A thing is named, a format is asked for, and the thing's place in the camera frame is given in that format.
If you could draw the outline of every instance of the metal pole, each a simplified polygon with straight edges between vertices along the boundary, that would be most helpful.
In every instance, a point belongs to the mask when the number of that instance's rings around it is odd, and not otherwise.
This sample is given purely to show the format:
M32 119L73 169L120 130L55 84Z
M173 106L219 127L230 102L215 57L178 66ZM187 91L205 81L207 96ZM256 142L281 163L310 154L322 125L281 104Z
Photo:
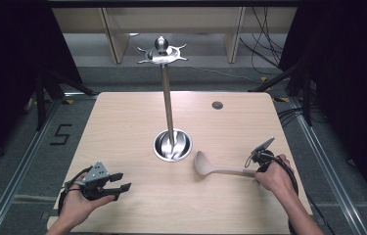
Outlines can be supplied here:
M165 116L167 118L168 138L170 140L171 148L174 146L174 133L173 133L173 116L171 112L171 98L170 98L170 84L168 81L168 66L167 64L161 65L162 75L162 92L164 95Z

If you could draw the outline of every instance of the table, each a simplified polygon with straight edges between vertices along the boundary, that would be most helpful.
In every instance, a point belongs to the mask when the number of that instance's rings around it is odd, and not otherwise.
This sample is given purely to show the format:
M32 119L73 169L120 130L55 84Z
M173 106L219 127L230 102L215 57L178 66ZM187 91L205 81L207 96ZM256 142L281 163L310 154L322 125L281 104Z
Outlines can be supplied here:
M212 107L219 101L221 110ZM269 150L294 159L266 93L171 92L174 128L193 139L177 163L159 159L155 137L166 130L162 92L101 93L67 173L102 161L131 182L118 201L95 210L76 232L152 234L289 234L287 216L271 192L253 179L228 174L200 176L193 159L202 151L213 165L243 167L251 150L274 136ZM296 171L300 199L311 209ZM56 217L50 217L50 227Z

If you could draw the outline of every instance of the white desk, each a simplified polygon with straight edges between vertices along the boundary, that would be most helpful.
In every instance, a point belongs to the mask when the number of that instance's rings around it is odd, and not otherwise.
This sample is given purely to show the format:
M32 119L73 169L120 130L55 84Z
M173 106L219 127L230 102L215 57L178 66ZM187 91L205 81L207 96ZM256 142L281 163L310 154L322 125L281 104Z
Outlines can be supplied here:
M161 92L102 93L69 168L66 180L102 161L124 173L113 188L130 191L95 210L74 231L153 234L288 234L287 216L272 195L245 176L199 176L193 159L203 151L214 165L243 167L251 150L270 136L275 155L294 159L269 95L265 93L171 92L174 127L193 139L191 154L167 163L153 151L166 129ZM220 101L216 110L212 102ZM311 213L296 171L300 199ZM51 226L56 217L51 217Z

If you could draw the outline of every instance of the ladle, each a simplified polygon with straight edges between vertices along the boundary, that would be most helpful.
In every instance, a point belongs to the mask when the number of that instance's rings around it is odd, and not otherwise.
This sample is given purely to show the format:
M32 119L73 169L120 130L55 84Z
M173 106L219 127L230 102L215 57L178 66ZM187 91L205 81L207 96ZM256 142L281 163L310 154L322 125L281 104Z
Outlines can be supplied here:
M195 156L194 163L196 171L201 175L208 175L211 173L224 173L254 177L256 173L256 171L253 169L214 166L207 160L207 157L202 151L198 151Z

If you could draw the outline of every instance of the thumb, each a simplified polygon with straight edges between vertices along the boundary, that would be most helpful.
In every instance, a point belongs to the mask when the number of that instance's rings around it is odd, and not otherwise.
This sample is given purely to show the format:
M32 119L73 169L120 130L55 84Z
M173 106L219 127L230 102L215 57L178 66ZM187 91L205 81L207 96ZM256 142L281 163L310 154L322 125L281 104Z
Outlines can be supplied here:
M109 196L105 196L100 199L91 201L91 203L92 203L93 208L96 209L98 207L101 207L103 205L106 205L112 202L114 199L115 199L115 195L109 195Z

